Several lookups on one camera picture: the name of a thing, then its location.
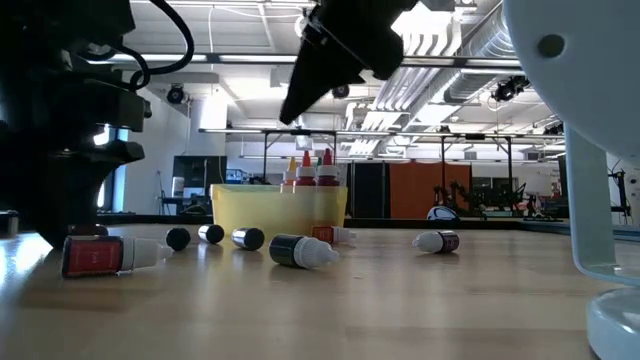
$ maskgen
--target fluorescent light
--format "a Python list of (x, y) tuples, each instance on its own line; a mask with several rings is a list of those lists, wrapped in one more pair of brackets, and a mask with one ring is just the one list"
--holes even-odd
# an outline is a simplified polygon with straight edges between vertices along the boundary
[(296, 62), (296, 55), (220, 55), (218, 56), (222, 63), (265, 63), (265, 64), (293, 64)]
[(262, 134), (262, 131), (257, 129), (199, 129), (199, 131), (218, 134)]
[[(131, 4), (150, 4), (148, 0), (130, 0)], [(181, 1), (167, 1), (167, 4), (173, 7), (212, 7), (212, 6), (225, 6), (225, 7), (256, 7), (258, 5), (263, 6), (304, 6), (314, 7), (315, 3), (310, 1), (300, 0), (278, 0), (278, 1), (197, 1), (197, 0), (181, 0)]]
[(391, 135), (390, 132), (388, 131), (336, 131), (336, 135), (343, 135), (343, 136), (349, 136), (349, 135), (363, 135), (363, 136), (389, 136)]
[[(182, 59), (182, 54), (142, 54), (147, 62), (176, 62)], [(202, 63), (207, 61), (206, 55), (193, 55), (191, 62)], [(89, 61), (90, 64), (135, 63), (136, 60), (125, 54), (115, 54), (108, 60)]]

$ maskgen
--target desk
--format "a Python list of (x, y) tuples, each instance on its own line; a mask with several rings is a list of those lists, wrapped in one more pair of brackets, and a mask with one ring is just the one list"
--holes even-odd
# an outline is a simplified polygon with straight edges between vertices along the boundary
[(183, 197), (159, 196), (156, 199), (160, 200), (160, 208), (158, 209), (159, 215), (169, 215), (169, 214), (165, 214), (165, 205), (175, 205), (176, 212), (175, 214), (172, 214), (172, 215), (178, 215), (184, 211), (185, 204), (187, 204), (187, 206), (191, 206), (192, 204), (201, 204), (204, 206), (206, 213), (208, 215), (211, 215), (211, 210), (212, 210), (211, 199), (209, 199), (208, 197), (197, 196), (197, 197), (183, 198)]
[[(340, 262), (306, 271), (188, 228), (183, 252), (121, 277), (62, 280), (37, 235), (1, 242), (0, 358), (595, 359), (585, 305), (617, 287), (582, 275), (555, 234), (459, 231), (457, 253), (433, 256), (411, 248), (418, 231), (355, 230)], [(639, 246), (617, 246), (638, 261)]]

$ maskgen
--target red bottle cap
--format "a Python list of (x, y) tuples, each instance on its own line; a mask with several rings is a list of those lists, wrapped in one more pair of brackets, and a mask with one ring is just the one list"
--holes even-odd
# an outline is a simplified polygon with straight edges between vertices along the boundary
[(333, 165), (333, 156), (331, 156), (331, 149), (324, 151), (324, 158), (322, 159), (322, 165)]
[(311, 167), (311, 157), (309, 156), (309, 151), (304, 151), (304, 156), (302, 157), (302, 166)]

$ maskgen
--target yellow container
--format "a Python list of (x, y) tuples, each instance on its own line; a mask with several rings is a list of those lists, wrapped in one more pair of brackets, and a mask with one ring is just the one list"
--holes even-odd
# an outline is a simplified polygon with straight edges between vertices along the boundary
[(277, 234), (311, 235), (313, 226), (343, 226), (347, 188), (270, 185), (212, 185), (213, 216), (225, 234), (261, 229)]

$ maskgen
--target plastic bottle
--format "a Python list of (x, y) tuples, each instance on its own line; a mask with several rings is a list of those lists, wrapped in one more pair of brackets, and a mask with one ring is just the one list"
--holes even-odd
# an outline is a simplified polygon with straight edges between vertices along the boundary
[(309, 152), (304, 152), (304, 157), (302, 158), (302, 166), (300, 166), (296, 170), (296, 181), (293, 183), (294, 186), (316, 186), (316, 181), (314, 178), (316, 177), (316, 169), (311, 166), (311, 157), (309, 156)]
[(264, 244), (264, 233), (260, 229), (235, 229), (231, 234), (231, 240), (241, 249), (255, 251)]
[(296, 158), (289, 159), (289, 167), (282, 176), (282, 184), (280, 184), (280, 192), (292, 192), (292, 186), (296, 180)]
[(331, 150), (324, 151), (322, 165), (318, 166), (318, 186), (340, 186), (337, 180), (338, 167), (333, 165)]
[(349, 229), (337, 226), (314, 226), (311, 228), (311, 235), (320, 241), (331, 244), (331, 246), (339, 244), (351, 245), (356, 234)]
[(460, 238), (453, 231), (426, 232), (413, 240), (413, 246), (434, 254), (447, 254), (460, 246)]
[(280, 265), (313, 269), (338, 261), (340, 254), (316, 238), (278, 235), (269, 244), (271, 259)]
[(198, 229), (201, 240), (217, 244), (224, 239), (224, 229), (220, 225), (203, 225)]
[(119, 236), (70, 236), (64, 243), (62, 276), (75, 278), (118, 274), (154, 266), (173, 250), (155, 240)]

